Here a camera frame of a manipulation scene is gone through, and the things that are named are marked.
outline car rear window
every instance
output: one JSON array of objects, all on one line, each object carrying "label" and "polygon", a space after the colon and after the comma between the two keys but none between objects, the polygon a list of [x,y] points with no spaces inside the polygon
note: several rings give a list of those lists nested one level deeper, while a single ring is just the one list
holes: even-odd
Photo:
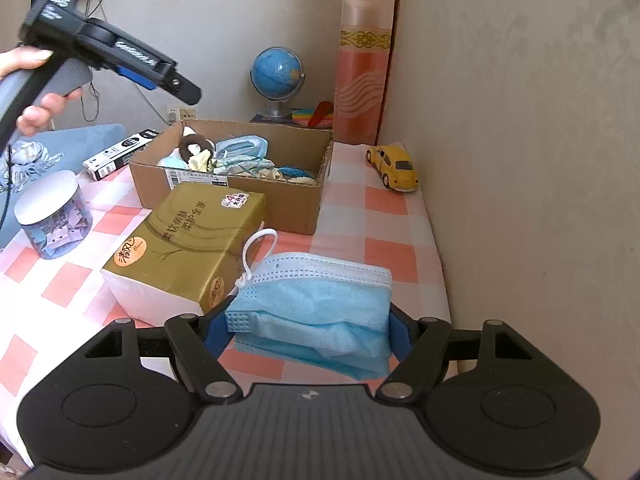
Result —
[{"label": "car rear window", "polygon": [[398,160],[396,162],[396,170],[412,170],[414,165],[410,160]]}]

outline wall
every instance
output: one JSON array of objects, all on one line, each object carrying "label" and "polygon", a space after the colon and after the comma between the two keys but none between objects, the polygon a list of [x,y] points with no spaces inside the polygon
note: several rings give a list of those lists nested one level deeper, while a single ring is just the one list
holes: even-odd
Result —
[{"label": "wall", "polygon": [[[4,48],[15,44],[29,0],[10,1],[10,8],[0,9]],[[180,72],[202,86],[198,116],[224,120],[249,120],[261,110],[264,100],[248,72],[257,54],[278,44],[292,48],[305,65],[306,84],[293,105],[333,100],[340,8],[341,0],[104,0],[111,22],[173,57]],[[95,86],[101,94],[98,123],[120,122],[129,131],[164,127],[129,81],[97,73]],[[162,91],[146,94],[163,113],[173,102]],[[86,100],[91,116],[94,103]],[[79,105],[56,120],[58,128],[83,125]]]},{"label": "wall", "polygon": [[640,0],[401,0],[381,143],[412,154],[454,323],[500,318],[640,467]]}]

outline white logo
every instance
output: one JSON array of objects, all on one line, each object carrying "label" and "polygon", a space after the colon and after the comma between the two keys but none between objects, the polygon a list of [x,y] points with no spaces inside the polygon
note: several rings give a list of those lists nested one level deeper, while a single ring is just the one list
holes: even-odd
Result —
[{"label": "white logo", "polygon": [[129,46],[124,41],[118,41],[116,43],[116,46],[120,50],[124,50],[127,54],[131,54],[133,57],[139,59],[143,63],[146,63],[146,64],[151,65],[151,66],[156,66],[158,64],[157,60],[155,60],[155,59],[153,59],[153,58],[151,58],[149,56],[145,56],[145,54],[142,54],[142,52],[137,51],[135,48],[133,48],[132,46]]},{"label": "white logo", "polygon": [[62,16],[60,16],[56,12],[56,8],[53,5],[47,5],[44,9],[42,9],[42,12],[40,13],[40,15],[43,18],[47,18],[48,20],[61,20],[62,19]]},{"label": "white logo", "polygon": [[309,390],[308,392],[304,392],[303,394],[300,394],[300,397],[311,402],[312,400],[315,400],[317,397],[320,397],[320,394],[315,390]]},{"label": "white logo", "polygon": [[233,209],[240,209],[246,201],[249,200],[247,193],[235,193],[233,195],[227,195],[222,199],[222,205],[224,207],[232,207]]},{"label": "white logo", "polygon": [[59,7],[68,7],[71,0],[49,0],[50,2],[56,4]]}]

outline toy car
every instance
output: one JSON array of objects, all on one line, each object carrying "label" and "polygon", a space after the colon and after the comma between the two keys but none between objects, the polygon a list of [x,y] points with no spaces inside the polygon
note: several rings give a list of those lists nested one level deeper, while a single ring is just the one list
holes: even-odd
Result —
[{"label": "toy car", "polygon": [[415,191],[418,178],[414,164],[401,146],[374,146],[367,150],[367,160],[382,177],[385,187],[396,191]]}]

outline table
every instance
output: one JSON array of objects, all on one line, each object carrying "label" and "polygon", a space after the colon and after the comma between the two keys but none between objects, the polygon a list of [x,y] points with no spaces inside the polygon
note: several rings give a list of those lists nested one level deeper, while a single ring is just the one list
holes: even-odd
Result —
[{"label": "table", "polygon": [[[316,233],[279,233],[274,252],[311,252],[389,268],[392,301],[399,308],[415,319],[450,320],[421,193],[385,189],[365,152],[366,146],[335,145]],[[101,327],[127,317],[99,271],[150,212],[140,205],[128,167],[101,182],[84,174],[79,179],[94,216],[82,244],[61,258],[42,260],[20,232],[0,254],[0,438],[23,456],[15,424],[20,400]],[[233,344],[220,362],[245,392],[255,382],[354,382],[322,368],[241,353]],[[382,380],[366,382],[376,388]]]}]

